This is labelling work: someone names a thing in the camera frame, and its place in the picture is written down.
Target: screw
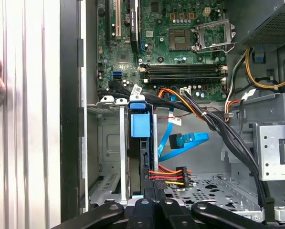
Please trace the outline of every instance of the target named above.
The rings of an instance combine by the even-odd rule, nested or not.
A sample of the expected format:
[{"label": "screw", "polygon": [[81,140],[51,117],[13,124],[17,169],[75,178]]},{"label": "screw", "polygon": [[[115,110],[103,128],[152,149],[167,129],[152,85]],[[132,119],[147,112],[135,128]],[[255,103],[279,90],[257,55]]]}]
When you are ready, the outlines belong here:
[{"label": "screw", "polygon": [[201,209],[201,210],[205,210],[205,209],[206,209],[206,206],[203,205],[203,204],[199,204],[199,205],[198,205],[198,208]]},{"label": "screw", "polygon": [[111,210],[117,210],[119,207],[116,204],[113,204],[112,206],[109,207]]},{"label": "screw", "polygon": [[166,204],[172,204],[173,201],[172,201],[171,199],[166,199],[166,200],[165,200],[165,203],[166,203]]}]

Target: sata port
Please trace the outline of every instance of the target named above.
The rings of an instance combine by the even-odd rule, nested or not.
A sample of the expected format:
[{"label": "sata port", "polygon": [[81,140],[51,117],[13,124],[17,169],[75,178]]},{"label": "sata port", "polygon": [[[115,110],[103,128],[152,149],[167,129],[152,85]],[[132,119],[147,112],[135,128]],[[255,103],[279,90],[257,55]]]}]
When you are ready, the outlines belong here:
[{"label": "sata port", "polygon": [[113,71],[113,79],[121,80],[122,79],[122,71]]}]

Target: black holder arm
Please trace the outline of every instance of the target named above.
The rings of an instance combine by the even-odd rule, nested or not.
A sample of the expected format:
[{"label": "black holder arm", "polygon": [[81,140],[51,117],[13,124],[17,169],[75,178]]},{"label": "black holder arm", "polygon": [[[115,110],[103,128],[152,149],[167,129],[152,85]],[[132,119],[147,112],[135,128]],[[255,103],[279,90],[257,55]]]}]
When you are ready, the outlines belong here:
[{"label": "black holder arm", "polygon": [[118,221],[123,216],[122,205],[108,202],[52,229],[99,229]]},{"label": "black holder arm", "polygon": [[231,211],[207,202],[198,202],[191,207],[192,216],[216,228],[228,229],[270,229],[272,227],[255,222]]}]

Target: orange wire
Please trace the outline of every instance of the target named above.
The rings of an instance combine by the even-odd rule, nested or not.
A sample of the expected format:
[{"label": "orange wire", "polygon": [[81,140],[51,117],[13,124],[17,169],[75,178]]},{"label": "orange wire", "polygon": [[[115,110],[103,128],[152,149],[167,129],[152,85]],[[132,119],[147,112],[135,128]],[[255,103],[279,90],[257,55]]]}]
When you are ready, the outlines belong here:
[{"label": "orange wire", "polygon": [[168,172],[171,172],[171,173],[175,172],[175,170],[168,169],[168,168],[166,168],[166,167],[164,167],[164,166],[162,166],[162,165],[160,165],[160,164],[159,164],[159,166],[162,167],[162,168],[164,168],[164,169],[167,170]]},{"label": "orange wire", "polygon": [[162,172],[150,171],[150,173],[161,174],[161,175],[174,175],[174,174],[181,173],[181,172],[182,172],[182,170],[177,170],[175,172],[170,172],[170,173],[162,173]]},{"label": "orange wire", "polygon": [[229,102],[229,103],[227,104],[227,107],[226,107],[227,113],[229,113],[229,108],[231,107],[231,105],[236,104],[236,103],[239,103],[239,102],[240,102],[240,100],[234,100],[234,101]]}]

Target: sticker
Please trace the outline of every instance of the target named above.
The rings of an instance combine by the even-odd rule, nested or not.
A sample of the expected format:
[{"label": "sticker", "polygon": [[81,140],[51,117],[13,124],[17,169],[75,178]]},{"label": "sticker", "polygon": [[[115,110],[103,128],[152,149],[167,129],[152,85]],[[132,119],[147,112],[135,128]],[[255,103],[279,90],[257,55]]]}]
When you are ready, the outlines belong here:
[{"label": "sticker", "polygon": [[154,32],[153,31],[147,31],[146,32],[146,37],[153,37],[154,36]]},{"label": "sticker", "polygon": [[181,119],[180,118],[169,118],[168,122],[173,123],[175,125],[181,125]]},{"label": "sticker", "polygon": [[131,95],[138,95],[142,91],[142,87],[139,87],[137,84],[134,85]]},{"label": "sticker", "polygon": [[252,95],[255,93],[255,91],[256,91],[256,88],[251,89],[249,92],[246,92],[246,93],[243,95],[242,99],[247,100],[248,97],[252,96]]}]

